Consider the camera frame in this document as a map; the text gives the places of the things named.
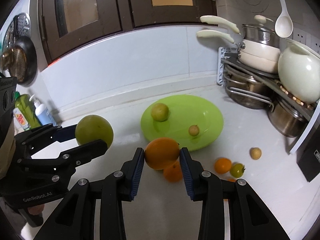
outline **kitchen counter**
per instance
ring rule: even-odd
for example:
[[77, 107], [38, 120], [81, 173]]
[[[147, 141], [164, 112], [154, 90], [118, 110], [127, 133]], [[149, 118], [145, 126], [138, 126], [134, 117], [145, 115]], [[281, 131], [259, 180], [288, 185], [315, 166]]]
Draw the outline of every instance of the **kitchen counter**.
[[[214, 103], [223, 114], [224, 128], [218, 139], [208, 147], [192, 152], [192, 158], [213, 173], [213, 163], [219, 157], [243, 163], [246, 171], [242, 178], [270, 208], [290, 239], [301, 240], [320, 214], [320, 176], [308, 183], [296, 163], [296, 155], [287, 153], [286, 149], [292, 140], [289, 141], [272, 126], [266, 111], [236, 104], [220, 86], [170, 93], [92, 112], [110, 122], [114, 129], [114, 141], [105, 155], [76, 169], [69, 189], [81, 178], [89, 181], [104, 179], [119, 170], [125, 161], [131, 160], [137, 147], [145, 148], [148, 141], [140, 129], [142, 113], [154, 101], [173, 94], [203, 97]], [[62, 125], [76, 124], [82, 117], [68, 120]], [[76, 146], [75, 139], [64, 143], [55, 142], [33, 158], [57, 158], [61, 151]], [[261, 148], [262, 157], [259, 160], [250, 158], [251, 147]], [[220, 175], [220, 178], [231, 178], [228, 174]], [[54, 201], [46, 204], [43, 212], [45, 219], [58, 203]], [[95, 239], [99, 239], [99, 204]], [[193, 202], [187, 196], [183, 181], [168, 183], [162, 172], [154, 171], [145, 164], [138, 195], [131, 203], [123, 202], [127, 238], [197, 239], [201, 206], [201, 202]], [[230, 239], [228, 215], [225, 222], [225, 239]], [[38, 230], [26, 225], [21, 234], [26, 240], [31, 240]]]

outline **cabinet door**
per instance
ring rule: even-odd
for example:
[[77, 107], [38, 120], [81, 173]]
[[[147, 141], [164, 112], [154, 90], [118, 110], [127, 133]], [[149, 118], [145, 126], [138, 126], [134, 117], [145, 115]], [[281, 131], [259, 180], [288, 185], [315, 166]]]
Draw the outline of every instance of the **cabinet door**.
[[159, 23], [198, 23], [217, 15], [214, 0], [130, 0], [135, 27]]
[[116, 0], [42, 0], [40, 20], [48, 62], [96, 38], [121, 31]]

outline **white kettle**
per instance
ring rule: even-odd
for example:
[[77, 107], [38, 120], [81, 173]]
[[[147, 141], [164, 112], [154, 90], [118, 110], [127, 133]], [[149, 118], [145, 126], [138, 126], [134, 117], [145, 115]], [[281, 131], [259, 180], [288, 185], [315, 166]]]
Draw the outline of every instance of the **white kettle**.
[[278, 62], [282, 85], [302, 102], [320, 98], [320, 55], [297, 41], [286, 39], [287, 48]]

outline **green plate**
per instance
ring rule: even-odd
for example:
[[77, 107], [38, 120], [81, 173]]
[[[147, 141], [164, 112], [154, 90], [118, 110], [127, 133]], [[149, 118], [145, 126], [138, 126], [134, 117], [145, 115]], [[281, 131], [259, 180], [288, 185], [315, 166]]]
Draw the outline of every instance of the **green plate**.
[[[169, 117], [164, 122], [154, 121], [151, 108], [156, 103], [169, 107]], [[188, 129], [198, 125], [200, 133], [191, 136]], [[223, 116], [210, 101], [192, 95], [175, 95], [162, 98], [149, 106], [141, 117], [141, 129], [149, 140], [169, 137], [176, 140], [181, 147], [195, 151], [211, 144], [218, 138], [223, 128]]]

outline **dish soap bottle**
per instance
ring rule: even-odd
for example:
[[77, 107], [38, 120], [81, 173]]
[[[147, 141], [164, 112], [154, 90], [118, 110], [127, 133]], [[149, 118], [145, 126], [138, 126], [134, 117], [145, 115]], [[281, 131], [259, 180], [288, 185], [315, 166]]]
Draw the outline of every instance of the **dish soap bottle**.
[[44, 104], [41, 104], [39, 100], [35, 98], [35, 95], [32, 95], [29, 101], [31, 102], [32, 99], [34, 100], [34, 104], [36, 107], [36, 117], [39, 119], [40, 123], [42, 125], [52, 123], [53, 126], [57, 126], [57, 122], [54, 120], [48, 108]]
[[19, 92], [15, 93], [16, 103], [13, 114], [25, 131], [41, 126], [30, 107], [29, 98], [27, 94], [20, 95]]

